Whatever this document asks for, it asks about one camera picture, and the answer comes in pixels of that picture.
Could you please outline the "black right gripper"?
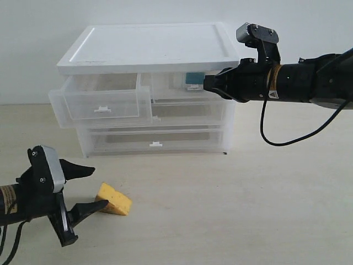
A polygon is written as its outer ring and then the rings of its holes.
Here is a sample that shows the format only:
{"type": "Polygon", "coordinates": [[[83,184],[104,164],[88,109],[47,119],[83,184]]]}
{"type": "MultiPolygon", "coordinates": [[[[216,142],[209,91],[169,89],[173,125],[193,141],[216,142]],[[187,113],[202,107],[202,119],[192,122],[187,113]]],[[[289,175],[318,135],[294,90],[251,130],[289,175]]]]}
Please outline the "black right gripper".
{"type": "Polygon", "coordinates": [[[237,67],[205,75],[203,89],[240,103],[263,101],[271,69],[272,62],[261,64],[253,58],[244,58],[237,67]]]}

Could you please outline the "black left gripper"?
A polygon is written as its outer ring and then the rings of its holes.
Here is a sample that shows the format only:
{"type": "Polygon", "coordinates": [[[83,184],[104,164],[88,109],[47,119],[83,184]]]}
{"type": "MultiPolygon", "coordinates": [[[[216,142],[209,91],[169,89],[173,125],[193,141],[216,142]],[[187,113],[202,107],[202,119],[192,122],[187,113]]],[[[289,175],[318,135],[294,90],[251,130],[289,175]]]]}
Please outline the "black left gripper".
{"type": "MultiPolygon", "coordinates": [[[[60,159],[60,165],[66,181],[89,177],[95,172],[95,167],[78,165],[64,159],[60,159]]],[[[61,191],[55,194],[42,194],[35,187],[31,167],[16,181],[15,191],[18,199],[15,222],[31,221],[42,216],[48,217],[62,247],[77,241],[78,236],[74,233],[73,227],[90,215],[101,211],[109,203],[108,200],[77,203],[67,212],[61,191]]]]}

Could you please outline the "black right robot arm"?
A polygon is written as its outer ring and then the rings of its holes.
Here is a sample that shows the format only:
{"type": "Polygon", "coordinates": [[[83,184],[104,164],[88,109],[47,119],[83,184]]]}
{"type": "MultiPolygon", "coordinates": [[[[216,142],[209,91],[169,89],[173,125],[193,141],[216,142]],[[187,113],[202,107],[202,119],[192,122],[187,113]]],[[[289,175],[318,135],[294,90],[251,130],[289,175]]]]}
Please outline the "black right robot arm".
{"type": "Polygon", "coordinates": [[[205,76],[204,90],[240,103],[267,99],[351,110],[352,50],[283,65],[244,58],[237,67],[205,76]]]}

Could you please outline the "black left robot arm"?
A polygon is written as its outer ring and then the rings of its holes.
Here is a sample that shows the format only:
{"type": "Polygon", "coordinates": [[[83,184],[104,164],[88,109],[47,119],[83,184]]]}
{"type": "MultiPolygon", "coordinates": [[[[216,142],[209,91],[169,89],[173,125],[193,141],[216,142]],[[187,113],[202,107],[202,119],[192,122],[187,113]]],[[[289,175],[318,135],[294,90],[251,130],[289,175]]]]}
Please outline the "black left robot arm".
{"type": "Polygon", "coordinates": [[[15,245],[19,245],[22,227],[26,222],[47,217],[61,246],[77,241],[74,227],[93,213],[108,205],[100,199],[91,203],[75,204],[67,210],[63,188],[67,181],[91,176],[93,167],[80,166],[64,159],[55,161],[33,158],[30,167],[16,179],[16,183],[1,186],[1,227],[19,224],[15,245]]]}

